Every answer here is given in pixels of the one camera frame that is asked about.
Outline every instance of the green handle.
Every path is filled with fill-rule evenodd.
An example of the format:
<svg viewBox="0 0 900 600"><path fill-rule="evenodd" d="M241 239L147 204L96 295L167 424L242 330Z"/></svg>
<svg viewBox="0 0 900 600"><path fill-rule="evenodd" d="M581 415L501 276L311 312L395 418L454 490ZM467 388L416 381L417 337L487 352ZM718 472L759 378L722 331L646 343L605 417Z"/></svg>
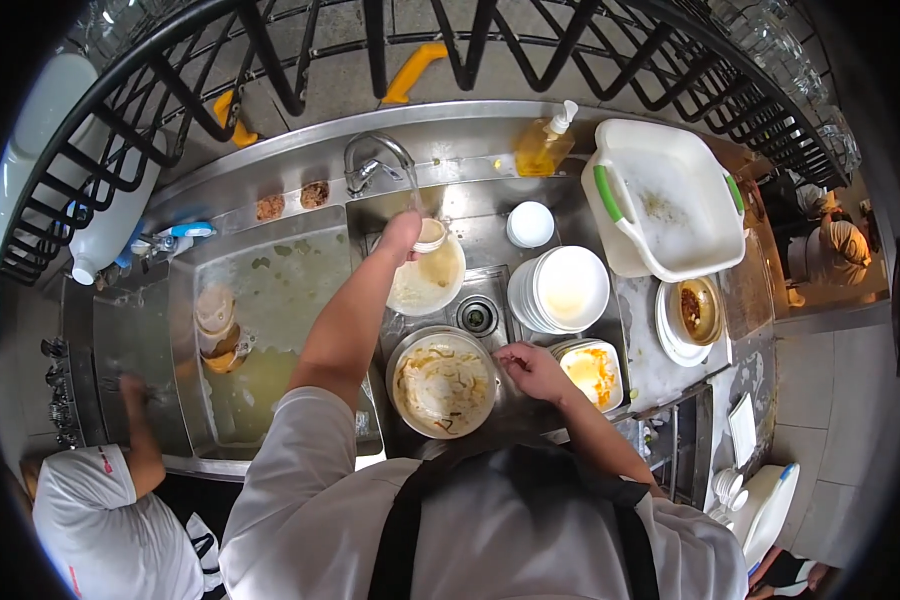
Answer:
<svg viewBox="0 0 900 600"><path fill-rule="evenodd" d="M744 214L744 198L740 195L740 188L737 187L737 182L729 174L724 179L726 179L726 187L730 188L730 195L733 196L733 204L737 206L737 212Z"/></svg>
<svg viewBox="0 0 900 600"><path fill-rule="evenodd" d="M597 192L600 193L600 200L603 201L603 207L609 213L610 218L616 223L624 218L624 213L620 212L620 206L617 206L617 200L613 199L611 193L611 185L607 182L607 167L598 164L593 167L593 180L597 184Z"/></svg>

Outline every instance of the red print on shirt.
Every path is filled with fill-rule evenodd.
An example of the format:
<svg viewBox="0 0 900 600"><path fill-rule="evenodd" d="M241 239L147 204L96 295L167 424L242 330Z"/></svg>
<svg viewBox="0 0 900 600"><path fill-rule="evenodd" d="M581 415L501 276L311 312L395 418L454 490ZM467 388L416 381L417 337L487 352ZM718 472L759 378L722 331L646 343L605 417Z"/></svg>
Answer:
<svg viewBox="0 0 900 600"><path fill-rule="evenodd" d="M101 446L97 446L96 449L99 450L99 457L103 459L103 472L108 475L112 474L113 467L110 466L110 461L107 460L107 454L104 453L104 449Z"/></svg>
<svg viewBox="0 0 900 600"><path fill-rule="evenodd" d="M76 594L76 597L83 598L84 594L81 594L80 586L77 585L77 573L72 566L70 567L70 581L73 582L73 593Z"/></svg>

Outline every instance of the metal rail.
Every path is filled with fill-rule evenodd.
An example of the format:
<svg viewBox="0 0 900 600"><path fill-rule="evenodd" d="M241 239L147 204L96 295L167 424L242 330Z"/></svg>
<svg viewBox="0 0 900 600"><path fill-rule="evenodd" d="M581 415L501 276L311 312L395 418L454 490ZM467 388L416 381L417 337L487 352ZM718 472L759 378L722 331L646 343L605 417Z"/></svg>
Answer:
<svg viewBox="0 0 900 600"><path fill-rule="evenodd" d="M140 186L147 161L163 168L180 162L194 123L217 141L228 141L247 82L268 78L283 109L299 116L306 108L313 61L365 51L372 92L383 98L388 84L387 48L434 40L446 44L447 58L461 90L473 90L488 42L502 43L534 91L549 90L572 61L600 101L612 100L630 87L648 111L672 105L684 122L703 121L714 134L748 146L809 182L828 186L847 183L838 157L823 144L814 124L723 36L710 21L709 8L702 0L526 0L528 8L537 11L552 29L553 37L514 32L498 9L497 0L478 0L469 30L454 30L442 0L431 0L438 30L387 34L383 0L360 0L365 38L315 48L321 9L348 2L356 0L312 0L308 5L274 13L276 0L202 0L151 30L100 75L50 138L1 243L0 274L24 285L36 283L74 232L87 227L96 211L109 208L118 189L130 192ZM565 28L548 5L574 10ZM299 53L281 57L268 26L303 15L307 20ZM218 25L216 37L201 43L204 35L216 31ZM627 47L635 51L621 52L614 46L611 31L618 34L618 40L622 33ZM586 32L600 45L582 43ZM239 71L207 89L221 49L243 38L247 48ZM458 50L459 42L467 42L465 57ZM527 46L553 49L542 74L532 66L524 50ZM611 60L619 73L609 83L601 83L587 62L588 56ZM198 60L203 65L193 84L188 84L184 70L198 66ZM291 83L287 71L294 67ZM638 77L642 72L650 74L662 92L648 89ZM233 97L221 125L206 103L230 90ZM91 114L110 129L100 159L86 155L68 141ZM167 151L158 150L153 143L156 131L177 120L180 125L175 142ZM124 140L119 148L115 145L117 136ZM140 161L133 177L124 178L120 174L129 147L139 150L146 160ZM90 174L79 189L47 173L58 156ZM104 198L97 198L101 182L108 184L108 192ZM34 198L37 186L48 186L71 201L63 208L50 206ZM50 225L40 228L23 220L27 209L48 217Z"/></svg>

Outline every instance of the dish soap bottle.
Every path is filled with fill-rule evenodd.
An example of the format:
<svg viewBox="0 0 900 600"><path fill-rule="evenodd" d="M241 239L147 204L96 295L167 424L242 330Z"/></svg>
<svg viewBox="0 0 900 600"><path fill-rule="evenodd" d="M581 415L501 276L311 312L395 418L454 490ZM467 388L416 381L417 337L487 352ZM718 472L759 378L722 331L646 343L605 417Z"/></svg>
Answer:
<svg viewBox="0 0 900 600"><path fill-rule="evenodd" d="M536 119L520 136L514 159L520 177L550 177L574 145L568 128L577 114L576 102L563 101L563 112L552 119Z"/></svg>

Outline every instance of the sink basin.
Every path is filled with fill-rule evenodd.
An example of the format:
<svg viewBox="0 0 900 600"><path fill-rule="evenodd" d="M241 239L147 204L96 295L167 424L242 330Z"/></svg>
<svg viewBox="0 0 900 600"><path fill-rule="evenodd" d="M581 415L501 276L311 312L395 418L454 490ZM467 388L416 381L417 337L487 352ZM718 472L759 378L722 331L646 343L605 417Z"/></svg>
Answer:
<svg viewBox="0 0 900 600"><path fill-rule="evenodd" d="M412 430L387 396L383 375L407 334L433 325L461 328L490 352L518 340L544 346L562 341L566 336L537 333L516 320L507 303L511 274L524 261L562 244L584 246L606 262L576 177L453 183L425 187L421 196L425 208L456 236L468 269L459 293L441 311L414 318L385 312L361 387L358 466L384 457L427 457L445 444ZM68 281L65 305L76 310L89 299L92 306L97 381L121 370L144 376L154 390L154 400L147 407L149 419L168 465L178 457L189 461L182 462L181 473L216 470L227 477L242 477L273 420L273 404L286 389L314 319L408 199L409 192L394 192L330 203L263 224L251 222L243 230L228 230L202 241L146 273L134 267L129 276L98 293ZM555 220L552 239L533 249L512 245L504 233L507 215L526 200L546 205ZM205 368L193 319L197 296L214 282L233 292L236 322L253 348L246 361L226 375ZM623 351L615 294L600 319L573 337L591 336ZM624 389L629 389L626 364L622 375ZM498 378L493 411L471 435L562 430L561 415L553 406L519 392L503 373ZM107 438L125 442L123 403L106 386L99 385L98 390ZM628 406L608 416L622 414Z"/></svg>
<svg viewBox="0 0 900 600"><path fill-rule="evenodd" d="M518 340L549 346L570 337L597 337L623 350L623 329L615 294L611 295L600 319L579 336L553 336L532 331L514 317L507 303L507 284L514 270L552 248L584 246L606 263L599 234L590 218L587 198L576 177L455 183L424 188L421 197L424 207L447 224L449 234L455 235L462 246L466 274L459 293L441 311L422 317L406 317L390 310L384 313L373 357L374 371L387 371L395 348L409 333L436 325L469 331L491 353ZM386 222L403 210L408 198L408 192L396 192L350 201L345 205L348 234L357 260L367 255ZM526 200L546 205L555 220L551 240L533 249L514 246L504 232L507 215ZM624 389L629 389L626 365L622 367ZM564 427L560 413L552 405L516 390L503 373L498 373L498 378L501 385L493 411L471 435L491 436L508 430L545 434ZM388 457L424 458L445 444L411 429L390 402L378 402L377 410Z"/></svg>

